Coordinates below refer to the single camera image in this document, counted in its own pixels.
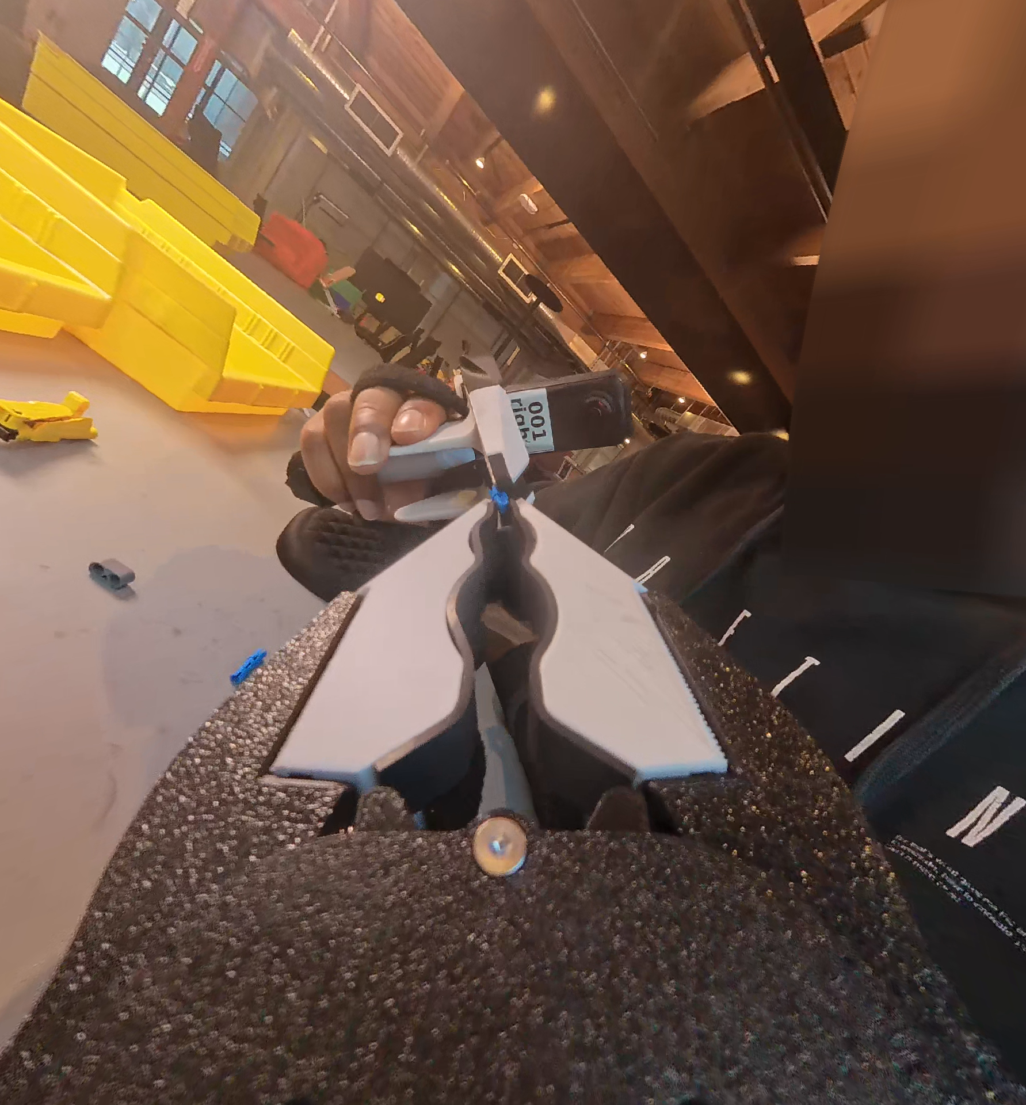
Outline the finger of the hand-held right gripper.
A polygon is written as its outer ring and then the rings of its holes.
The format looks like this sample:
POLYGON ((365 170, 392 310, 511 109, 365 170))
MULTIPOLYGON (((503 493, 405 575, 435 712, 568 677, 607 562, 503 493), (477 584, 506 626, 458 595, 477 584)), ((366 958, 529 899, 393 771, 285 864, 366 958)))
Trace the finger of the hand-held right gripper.
POLYGON ((432 490, 432 487, 393 487, 391 520, 396 524, 443 524, 461 517, 478 503, 490 499, 482 487, 470 490, 432 490))
POLYGON ((478 449, 491 477, 491 488, 509 499, 523 497, 529 454, 514 412, 512 400, 500 386, 470 391, 478 449))

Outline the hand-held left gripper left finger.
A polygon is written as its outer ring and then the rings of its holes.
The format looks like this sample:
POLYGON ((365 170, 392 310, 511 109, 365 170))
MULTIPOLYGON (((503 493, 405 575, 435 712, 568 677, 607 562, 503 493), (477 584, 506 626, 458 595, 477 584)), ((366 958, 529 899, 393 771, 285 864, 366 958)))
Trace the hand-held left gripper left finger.
POLYGON ((358 591, 281 747, 269 778, 432 806, 470 771, 480 613, 501 513, 451 520, 358 591))

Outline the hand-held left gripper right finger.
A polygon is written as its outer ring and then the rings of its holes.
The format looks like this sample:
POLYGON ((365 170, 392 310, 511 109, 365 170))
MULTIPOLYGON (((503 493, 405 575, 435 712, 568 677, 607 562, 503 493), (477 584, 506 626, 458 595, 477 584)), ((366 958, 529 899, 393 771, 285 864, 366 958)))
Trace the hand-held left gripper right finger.
POLYGON ((514 504, 514 600, 536 634, 528 759, 561 809, 610 789, 721 776, 728 758, 642 585, 533 505, 514 504))

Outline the large yellow bin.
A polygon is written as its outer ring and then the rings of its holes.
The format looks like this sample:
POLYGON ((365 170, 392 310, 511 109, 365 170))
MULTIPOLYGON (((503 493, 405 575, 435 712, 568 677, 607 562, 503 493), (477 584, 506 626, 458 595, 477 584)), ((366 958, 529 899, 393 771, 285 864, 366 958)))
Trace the large yellow bin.
POLYGON ((101 328, 121 266, 112 254, 23 188, 0 196, 0 330, 53 337, 101 328))

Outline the person's right forearm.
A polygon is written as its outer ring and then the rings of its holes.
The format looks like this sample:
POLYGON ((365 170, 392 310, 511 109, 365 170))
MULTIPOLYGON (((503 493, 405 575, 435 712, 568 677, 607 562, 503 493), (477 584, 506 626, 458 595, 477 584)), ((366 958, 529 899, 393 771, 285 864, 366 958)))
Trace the person's right forearm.
POLYGON ((539 490, 535 506, 630 577, 683 599, 778 514, 789 456, 773 433, 681 432, 539 490))

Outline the red container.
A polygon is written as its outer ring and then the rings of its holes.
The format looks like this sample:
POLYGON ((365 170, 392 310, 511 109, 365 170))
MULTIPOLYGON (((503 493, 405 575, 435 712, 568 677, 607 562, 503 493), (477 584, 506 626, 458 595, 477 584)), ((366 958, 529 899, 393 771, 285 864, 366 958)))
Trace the red container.
POLYGON ((261 222, 253 250, 306 292, 321 278, 328 263, 322 240, 277 211, 261 222))

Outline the small yellow block assembly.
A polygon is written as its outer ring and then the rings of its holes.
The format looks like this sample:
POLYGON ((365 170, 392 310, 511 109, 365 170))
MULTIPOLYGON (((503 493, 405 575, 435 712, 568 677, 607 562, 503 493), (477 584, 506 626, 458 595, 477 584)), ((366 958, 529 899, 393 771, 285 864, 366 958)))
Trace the small yellow block assembly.
POLYGON ((89 399, 70 391, 59 402, 0 399, 0 440, 32 443, 91 441, 98 431, 89 417, 89 399))

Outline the yellow bins stack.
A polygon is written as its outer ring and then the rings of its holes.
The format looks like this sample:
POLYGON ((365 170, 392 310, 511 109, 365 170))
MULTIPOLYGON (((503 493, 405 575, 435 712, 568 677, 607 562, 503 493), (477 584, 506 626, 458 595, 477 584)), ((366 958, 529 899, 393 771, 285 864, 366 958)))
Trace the yellow bins stack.
POLYGON ((260 217, 147 123, 49 36, 40 35, 23 108, 51 131, 119 173, 210 246, 250 251, 260 217))

